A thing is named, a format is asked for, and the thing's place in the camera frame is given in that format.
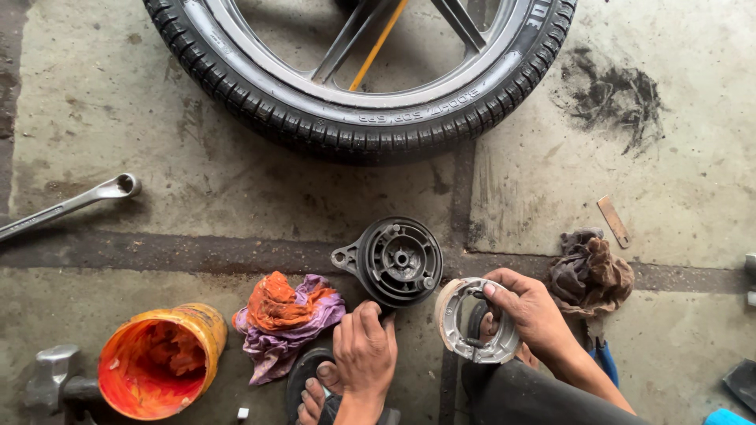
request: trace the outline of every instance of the tire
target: tire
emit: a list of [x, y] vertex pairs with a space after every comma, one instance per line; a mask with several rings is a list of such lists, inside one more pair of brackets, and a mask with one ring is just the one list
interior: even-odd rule
[[[476, 79], [425, 104], [380, 110], [342, 107], [298, 92], [246, 56], [247, 77], [242, 77], [237, 72], [240, 53], [224, 39], [225, 33], [197, 28], [189, 19], [189, 6], [193, 13], [200, 10], [211, 16], [202, 1], [144, 0], [144, 5], [163, 41], [210, 97], [270, 141], [321, 159], [367, 166], [434, 157], [500, 123], [544, 78], [567, 36], [577, 3], [531, 0], [529, 12], [537, 1], [539, 11], [548, 6], [540, 25], [524, 24], [507, 52]], [[203, 34], [210, 34], [210, 41]], [[507, 61], [512, 52], [518, 54], [515, 64]], [[231, 60], [236, 60], [236, 69], [229, 65]]]

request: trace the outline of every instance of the blue handle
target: blue handle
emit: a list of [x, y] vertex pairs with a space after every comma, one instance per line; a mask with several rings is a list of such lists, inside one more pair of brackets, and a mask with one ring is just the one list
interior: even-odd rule
[[609, 351], [609, 343], [604, 341], [603, 347], [596, 346], [596, 348], [590, 350], [588, 354], [593, 358], [596, 358], [596, 355], [599, 356], [601, 368], [604, 370], [606, 376], [609, 377], [612, 383], [614, 383], [615, 386], [619, 388], [619, 374], [617, 373], [617, 364], [614, 363], [612, 352]]

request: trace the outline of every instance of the dirty rag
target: dirty rag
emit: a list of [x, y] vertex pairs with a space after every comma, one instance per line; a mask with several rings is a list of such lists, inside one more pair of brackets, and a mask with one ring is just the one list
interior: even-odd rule
[[613, 312], [633, 291], [628, 263], [609, 252], [600, 228], [562, 233], [562, 255], [549, 269], [547, 287], [562, 313], [590, 318]]
[[242, 349], [255, 363], [249, 384], [288, 374], [299, 350], [345, 313], [344, 300], [323, 276], [306, 275], [296, 289], [278, 271], [265, 276], [231, 319], [245, 336]]

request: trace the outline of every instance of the orange bucket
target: orange bucket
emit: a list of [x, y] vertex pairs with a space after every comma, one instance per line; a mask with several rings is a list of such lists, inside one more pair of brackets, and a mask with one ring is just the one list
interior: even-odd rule
[[210, 387], [227, 335], [223, 316], [207, 304], [136, 315], [100, 351], [100, 391], [133, 419], [177, 414]]

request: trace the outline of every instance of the hammer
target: hammer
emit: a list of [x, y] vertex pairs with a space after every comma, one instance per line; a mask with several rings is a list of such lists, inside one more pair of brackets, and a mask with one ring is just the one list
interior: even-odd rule
[[81, 352], [73, 344], [55, 346], [37, 353], [36, 369], [26, 383], [23, 403], [32, 425], [95, 425], [85, 412], [78, 421], [74, 407], [79, 403], [104, 400], [96, 378], [84, 378]]

